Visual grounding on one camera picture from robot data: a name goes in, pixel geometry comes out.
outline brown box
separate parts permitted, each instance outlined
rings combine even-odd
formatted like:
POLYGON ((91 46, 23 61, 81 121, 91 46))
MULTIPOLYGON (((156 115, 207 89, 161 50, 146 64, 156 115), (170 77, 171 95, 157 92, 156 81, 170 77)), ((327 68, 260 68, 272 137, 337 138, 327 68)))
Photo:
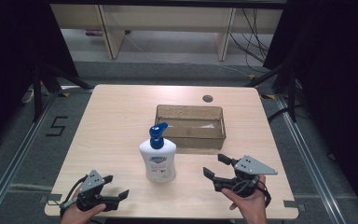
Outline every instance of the brown box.
POLYGON ((167 122, 163 136, 181 148, 221 149, 226 139, 220 106, 158 105, 156 124, 167 122))

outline round hole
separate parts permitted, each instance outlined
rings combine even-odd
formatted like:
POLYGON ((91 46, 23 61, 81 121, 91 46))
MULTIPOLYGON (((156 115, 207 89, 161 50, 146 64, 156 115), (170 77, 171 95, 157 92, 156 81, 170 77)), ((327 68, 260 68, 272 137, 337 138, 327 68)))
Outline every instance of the round hole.
POLYGON ((212 97, 212 95, 204 95, 204 96, 202 97, 202 100, 203 100, 204 102, 206 102, 206 103, 210 103, 210 102, 213 101, 213 97, 212 97))

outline lotion bottle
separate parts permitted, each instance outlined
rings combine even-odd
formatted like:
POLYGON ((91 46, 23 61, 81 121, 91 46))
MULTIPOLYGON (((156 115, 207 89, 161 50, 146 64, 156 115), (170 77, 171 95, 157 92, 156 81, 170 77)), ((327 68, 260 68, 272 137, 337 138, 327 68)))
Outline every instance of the lotion bottle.
POLYGON ((168 182, 176 176, 174 165, 176 144, 162 137, 167 127, 166 122, 151 127, 150 139, 139 146, 145 161, 146 176, 151 181, 168 182))

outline gray floor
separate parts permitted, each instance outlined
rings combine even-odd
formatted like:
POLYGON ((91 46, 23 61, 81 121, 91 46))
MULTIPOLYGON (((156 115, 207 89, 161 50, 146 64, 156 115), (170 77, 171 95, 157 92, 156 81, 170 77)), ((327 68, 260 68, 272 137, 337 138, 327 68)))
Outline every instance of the gray floor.
MULTIPOLYGON (((253 69, 266 71, 260 67, 258 60, 251 57, 246 60, 245 53, 238 49, 232 40, 229 42, 227 59, 218 62, 213 34, 133 31, 126 35, 118 57, 112 61, 108 59, 100 36, 85 36, 81 30, 62 32, 79 75, 90 84, 242 86, 249 82, 249 76, 261 76, 262 73, 253 69)), ((241 35, 235 35, 235 38, 245 45, 241 35)), ((266 45, 271 38, 271 35, 260 36, 266 45)), ((250 50, 262 57, 257 48, 250 50)), ((273 78, 260 84, 257 89, 261 94, 271 94, 272 83, 273 78)), ((72 85, 65 80, 61 80, 61 84, 72 85)), ((67 97, 44 96, 45 102, 48 102, 48 99, 53 99, 53 102, 4 200, 0 203, 0 223, 59 223, 57 217, 47 217, 44 214, 46 197, 61 169, 90 95, 91 93, 86 91, 73 91, 67 97), (49 133, 57 132, 50 128, 57 116, 67 117, 59 123, 66 128, 62 136, 48 137, 49 133)), ((278 100, 261 101, 267 117, 280 109, 278 100)), ((32 101, 19 107, 0 134, 0 180, 5 175, 11 159, 21 148, 28 130, 34 125, 33 113, 32 101)), ((358 200, 351 190, 351 185, 338 164, 326 157, 328 147, 307 111, 304 108, 297 109, 296 117, 296 126, 301 131, 326 186, 332 192, 337 208, 346 223, 358 223, 358 200)), ((298 144, 290 132, 287 117, 280 115, 270 123, 270 127, 299 209, 298 218, 285 222, 339 223, 332 219, 326 209, 326 203, 315 186, 298 144)), ((270 220, 269 223, 281 221, 270 220)))

